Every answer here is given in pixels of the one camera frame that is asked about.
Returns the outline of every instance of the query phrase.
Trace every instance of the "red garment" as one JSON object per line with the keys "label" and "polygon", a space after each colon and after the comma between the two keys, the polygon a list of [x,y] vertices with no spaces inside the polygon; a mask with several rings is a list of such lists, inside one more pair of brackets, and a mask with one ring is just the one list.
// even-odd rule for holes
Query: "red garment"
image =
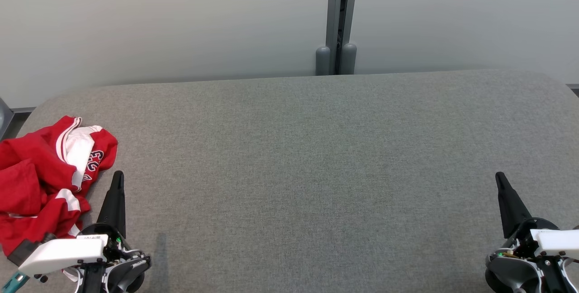
{"label": "red garment", "polygon": [[99,170],[112,167],[117,140],[99,126],[79,128],[81,118],[0,142],[0,244],[8,256],[23,239],[46,232],[74,237],[85,199]]}

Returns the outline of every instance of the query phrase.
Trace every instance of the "gray fabric surface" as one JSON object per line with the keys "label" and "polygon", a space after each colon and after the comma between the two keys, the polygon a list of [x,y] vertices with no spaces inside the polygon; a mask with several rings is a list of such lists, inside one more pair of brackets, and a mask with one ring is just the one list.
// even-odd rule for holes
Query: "gray fabric surface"
{"label": "gray fabric surface", "polygon": [[[494,173],[533,215],[579,224],[579,101],[521,71],[123,85],[35,109],[119,140],[139,293],[490,292],[503,242]],[[15,267],[0,261],[7,278]],[[55,274],[42,288],[74,285]]]}

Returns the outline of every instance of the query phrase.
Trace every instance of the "dark floor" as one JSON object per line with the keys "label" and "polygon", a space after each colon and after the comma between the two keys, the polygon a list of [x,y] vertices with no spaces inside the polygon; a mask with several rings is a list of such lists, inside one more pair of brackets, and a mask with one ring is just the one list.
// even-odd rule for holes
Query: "dark floor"
{"label": "dark floor", "polygon": [[12,121],[8,125],[8,129],[6,129],[4,136],[2,136],[2,140],[6,140],[8,138],[16,138],[20,128],[22,128],[22,125],[28,119],[29,115],[30,112],[14,114],[14,118],[12,118]]}

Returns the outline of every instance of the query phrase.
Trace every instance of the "white partition panel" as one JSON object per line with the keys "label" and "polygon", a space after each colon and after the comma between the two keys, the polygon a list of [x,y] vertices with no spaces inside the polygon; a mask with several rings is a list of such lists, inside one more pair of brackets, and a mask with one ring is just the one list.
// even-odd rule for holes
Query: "white partition panel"
{"label": "white partition panel", "polygon": [[87,85],[314,75],[327,0],[0,0],[0,97]]}
{"label": "white partition panel", "polygon": [[579,83],[579,0],[356,0],[356,73],[520,68]]}

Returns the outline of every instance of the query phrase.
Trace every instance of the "robotic arm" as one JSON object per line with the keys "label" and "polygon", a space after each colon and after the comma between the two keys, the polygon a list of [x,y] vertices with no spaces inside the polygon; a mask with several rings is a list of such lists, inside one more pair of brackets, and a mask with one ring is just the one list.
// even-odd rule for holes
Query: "robotic arm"
{"label": "robotic arm", "polygon": [[19,265],[19,273],[12,279],[16,289],[27,277],[46,278],[44,274],[62,269],[77,282],[76,293],[133,293],[141,287],[144,273],[151,267],[151,257],[142,250],[131,249],[125,239],[121,171],[114,173],[97,223],[85,227],[75,239],[53,237],[41,244],[25,240],[14,256],[9,256]]}
{"label": "robotic arm", "polygon": [[496,293],[579,293],[565,270],[579,260],[579,230],[532,217],[504,173],[496,181],[507,241],[486,258],[488,285]]}

